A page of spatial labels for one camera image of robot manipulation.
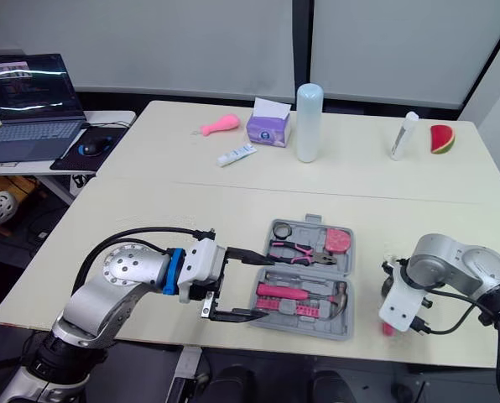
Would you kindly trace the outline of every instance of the laptop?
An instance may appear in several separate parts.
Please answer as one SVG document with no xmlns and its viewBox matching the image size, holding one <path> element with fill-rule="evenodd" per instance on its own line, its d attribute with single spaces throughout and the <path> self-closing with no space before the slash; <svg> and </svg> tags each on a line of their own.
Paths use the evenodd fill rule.
<svg viewBox="0 0 500 403">
<path fill-rule="evenodd" d="M 0 162 L 55 160 L 86 122 L 60 55 L 0 56 Z"/>
</svg>

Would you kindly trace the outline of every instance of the mouse pad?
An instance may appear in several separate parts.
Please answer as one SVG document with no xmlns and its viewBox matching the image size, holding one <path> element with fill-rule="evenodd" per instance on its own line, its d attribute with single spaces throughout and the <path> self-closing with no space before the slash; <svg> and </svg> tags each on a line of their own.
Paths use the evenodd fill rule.
<svg viewBox="0 0 500 403">
<path fill-rule="evenodd" d="M 52 170 L 93 170 L 97 171 L 104 160 L 116 147 L 119 140 L 127 132 L 127 128 L 89 128 L 76 141 L 68 153 L 51 166 Z M 106 150 L 95 156 L 87 156 L 79 153 L 79 146 L 94 142 L 98 139 L 112 138 L 112 144 Z"/>
</svg>

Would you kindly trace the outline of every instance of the table leg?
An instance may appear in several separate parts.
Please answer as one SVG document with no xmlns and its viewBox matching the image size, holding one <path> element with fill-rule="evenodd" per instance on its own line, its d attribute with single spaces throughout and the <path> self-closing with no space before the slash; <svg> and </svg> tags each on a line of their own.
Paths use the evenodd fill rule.
<svg viewBox="0 0 500 403">
<path fill-rule="evenodd" d="M 69 190 L 62 186 L 62 184 L 60 184 L 54 177 L 37 175 L 36 178 L 51 189 L 52 192 L 54 192 L 57 197 L 62 199 L 65 203 L 70 205 L 75 200 L 75 197 L 70 194 Z"/>
<path fill-rule="evenodd" d="M 200 347 L 183 347 L 165 403 L 183 403 L 193 394 L 196 385 L 195 373 L 200 357 Z"/>
</svg>

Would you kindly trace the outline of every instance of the purple tissue box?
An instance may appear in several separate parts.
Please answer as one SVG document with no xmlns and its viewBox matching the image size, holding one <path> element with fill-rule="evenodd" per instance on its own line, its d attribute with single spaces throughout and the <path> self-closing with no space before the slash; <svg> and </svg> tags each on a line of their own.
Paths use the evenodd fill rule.
<svg viewBox="0 0 500 403">
<path fill-rule="evenodd" d="M 285 147 L 291 132 L 289 115 L 285 119 L 260 118 L 252 115 L 248 119 L 247 132 L 253 143 Z"/>
</svg>

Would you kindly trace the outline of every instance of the laptop screen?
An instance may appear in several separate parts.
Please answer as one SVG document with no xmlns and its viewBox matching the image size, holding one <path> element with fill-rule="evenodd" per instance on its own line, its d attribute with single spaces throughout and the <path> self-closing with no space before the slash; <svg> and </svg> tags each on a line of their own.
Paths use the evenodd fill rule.
<svg viewBox="0 0 500 403">
<path fill-rule="evenodd" d="M 0 56 L 0 119 L 83 118 L 60 55 Z"/>
</svg>

